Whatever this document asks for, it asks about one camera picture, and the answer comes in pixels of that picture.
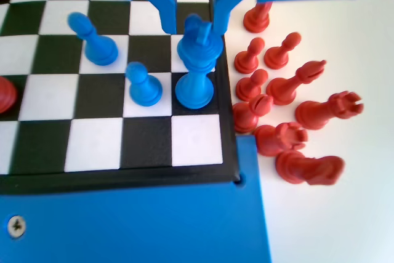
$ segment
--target captured chess piece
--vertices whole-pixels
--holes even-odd
[[[213,32],[212,23],[192,14],[185,21],[185,34],[177,50],[189,72],[178,80],[175,95],[186,108],[203,108],[214,96],[214,86],[207,74],[222,54],[222,37]]]
[[[246,51],[239,52],[234,59],[235,69],[242,74],[252,73],[259,66],[257,56],[264,48],[264,40],[260,37],[252,39]]]
[[[266,92],[273,97],[275,105],[289,105],[296,98],[296,89],[301,84],[310,84],[323,74],[326,61],[311,61],[298,68],[289,79],[275,78],[267,85]]]
[[[257,151],[263,156],[276,156],[285,150],[300,150],[308,140],[307,131],[299,123],[281,123],[277,127],[259,126],[253,134]]]
[[[244,27],[249,32],[263,32],[270,24],[269,11],[272,2],[257,3],[255,7],[247,11],[244,16]]]
[[[272,107],[272,97],[257,95],[249,103],[237,103],[233,106],[235,131],[239,133],[252,132],[261,116],[266,115]]]
[[[306,158],[294,150],[282,152],[275,160],[279,176],[291,184],[307,182],[309,185],[334,185],[344,167],[344,160],[338,156]]]
[[[306,101],[295,110],[295,118],[305,129],[321,129],[333,117],[349,119],[363,112],[364,104],[355,92],[333,94],[327,102]]]
[[[271,47],[264,54],[264,63],[271,69],[280,69],[289,61],[289,51],[292,51],[301,42],[300,33],[290,33],[281,46]]]
[[[130,96],[136,104],[149,107],[160,101],[163,87],[156,77],[148,74],[142,63],[129,63],[126,77],[131,82]]]
[[[97,30],[84,14],[70,14],[68,25],[79,38],[86,40],[85,55],[92,63],[107,66],[118,58],[116,43],[109,37],[97,35]]]
[[[9,110],[16,100],[15,86],[7,78],[0,76],[0,114]]]
[[[268,73],[264,69],[257,69],[251,77],[241,78],[235,87],[236,96],[245,102],[261,94],[261,86],[268,79]]]

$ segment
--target chessboard border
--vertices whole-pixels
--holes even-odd
[[[213,0],[209,0],[213,20]],[[217,101],[222,139],[222,164],[165,168],[133,168],[37,175],[0,176],[0,193],[8,195],[96,191],[157,185],[239,181],[238,155],[231,109],[228,63],[224,50],[216,65]]]

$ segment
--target red chess piece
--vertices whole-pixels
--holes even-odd
[[[264,48],[264,40],[260,37],[252,39],[247,51],[239,52],[234,59],[234,66],[242,74],[252,73],[259,66],[257,56]]]
[[[282,152],[275,160],[279,176],[292,184],[306,181],[309,185],[334,185],[342,172],[345,162],[338,156],[306,158],[298,151]]]
[[[247,133],[253,131],[259,117],[266,115],[272,106],[272,97],[257,95],[249,103],[237,103],[233,106],[235,131]]]
[[[289,61],[288,52],[298,46],[300,42],[300,33],[290,33],[281,46],[271,47],[265,52],[264,63],[271,69],[280,69],[286,66]]]
[[[299,150],[308,140],[307,131],[299,123],[281,123],[277,127],[259,126],[253,133],[257,151],[263,156],[276,156],[285,150]]]
[[[238,81],[235,87],[236,96],[242,101],[250,101],[261,94],[261,86],[267,79],[267,71],[264,69],[256,70],[251,77],[245,77]]]
[[[361,97],[355,92],[333,94],[327,102],[306,101],[295,110],[295,118],[305,129],[321,129],[333,117],[348,119],[364,110],[364,104],[357,104]]]
[[[270,11],[272,2],[257,3],[255,7],[247,11],[244,16],[244,27],[249,32],[263,32],[270,24]]]
[[[301,84],[309,84],[323,74],[326,61],[311,61],[298,68],[289,79],[275,78],[267,85],[266,92],[273,97],[275,105],[289,105],[296,98],[296,89]]]
[[[17,90],[5,77],[0,76],[0,114],[6,112],[17,100]]]

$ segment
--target chessboard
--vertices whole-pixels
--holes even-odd
[[[177,53],[191,13],[212,20],[212,0],[177,0],[177,35],[146,0],[0,0],[0,76],[18,92],[0,115],[0,193],[53,193],[239,180],[225,50],[208,74],[212,101],[189,110],[175,98],[187,69]],[[118,59],[101,67],[68,27],[86,14]],[[124,72],[142,62],[163,85],[136,105]]]

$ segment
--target blue chess piece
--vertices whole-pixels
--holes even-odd
[[[86,40],[85,55],[92,63],[107,66],[118,58],[116,43],[109,37],[97,35],[96,28],[84,14],[70,14],[68,25],[79,38]]]
[[[156,77],[148,74],[142,63],[129,63],[126,77],[131,82],[130,96],[135,103],[149,107],[160,101],[163,87]]]
[[[223,40],[212,31],[212,23],[202,21],[198,15],[190,15],[177,50],[189,73],[179,79],[175,95],[186,108],[200,109],[214,95],[214,86],[207,74],[223,51]]]

